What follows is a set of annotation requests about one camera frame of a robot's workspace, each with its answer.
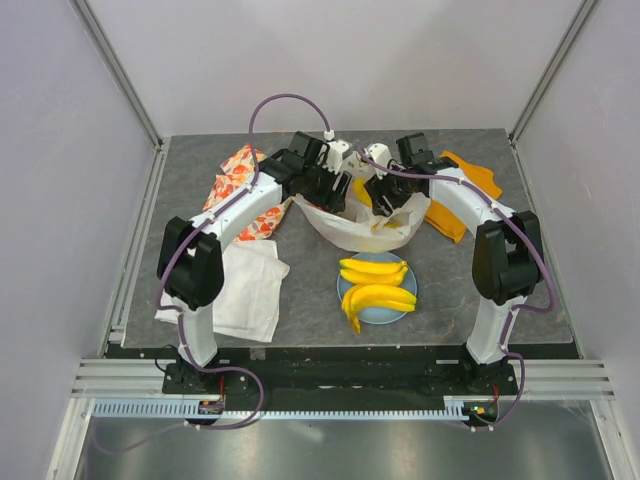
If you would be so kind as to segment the white plastic bag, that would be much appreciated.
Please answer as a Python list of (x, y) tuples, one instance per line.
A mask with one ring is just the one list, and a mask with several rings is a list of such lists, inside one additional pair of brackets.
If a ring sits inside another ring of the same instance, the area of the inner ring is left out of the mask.
[(352, 183), (347, 185), (345, 210), (329, 213), (298, 194), (293, 202), (323, 238), (350, 252), (381, 253), (405, 246), (424, 223), (431, 200), (421, 193), (412, 194), (391, 216), (375, 215), (356, 197)]

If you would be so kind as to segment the small yellow banana bunch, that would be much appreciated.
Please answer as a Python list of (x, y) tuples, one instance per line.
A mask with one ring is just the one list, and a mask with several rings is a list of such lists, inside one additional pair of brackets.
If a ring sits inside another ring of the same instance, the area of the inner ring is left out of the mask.
[(409, 271), (405, 261), (373, 262), (347, 258), (342, 259), (339, 265), (340, 276), (356, 285), (399, 286)]

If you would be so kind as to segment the large yellow banana bunch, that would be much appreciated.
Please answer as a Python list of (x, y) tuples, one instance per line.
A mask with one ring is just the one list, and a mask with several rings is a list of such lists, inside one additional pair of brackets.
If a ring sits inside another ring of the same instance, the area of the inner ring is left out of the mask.
[(398, 286), (356, 285), (344, 294), (341, 308), (353, 332), (361, 333), (361, 323), (375, 326), (393, 323), (416, 310), (417, 297)]

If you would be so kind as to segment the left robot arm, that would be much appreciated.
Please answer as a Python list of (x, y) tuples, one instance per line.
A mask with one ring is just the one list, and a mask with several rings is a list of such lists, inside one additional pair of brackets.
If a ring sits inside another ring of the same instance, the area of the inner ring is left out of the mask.
[(218, 352), (212, 304), (224, 285), (224, 251), (260, 215), (291, 197), (302, 195), (331, 213), (343, 211), (353, 153), (350, 143), (329, 132), (323, 139), (297, 132), (288, 147), (259, 161), (250, 178), (218, 205), (166, 224), (156, 303), (160, 311), (178, 316), (178, 350), (190, 363), (184, 379), (196, 392), (211, 392), (220, 378), (210, 361)]

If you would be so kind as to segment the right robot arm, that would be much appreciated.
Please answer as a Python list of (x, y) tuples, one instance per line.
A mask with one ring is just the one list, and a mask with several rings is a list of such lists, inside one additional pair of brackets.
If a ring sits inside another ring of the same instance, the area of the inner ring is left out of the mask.
[(399, 157), (384, 144), (361, 151), (374, 168), (365, 184), (376, 214), (389, 215), (400, 202), (420, 193), (438, 202), (474, 237), (472, 279), (481, 300), (471, 335), (465, 343), (469, 362), (458, 368), (467, 392), (483, 392), (494, 381), (491, 365), (507, 356), (517, 312), (542, 280), (549, 279), (538, 217), (516, 212), (491, 197), (464, 172), (452, 154), (436, 157), (422, 133), (396, 141)]

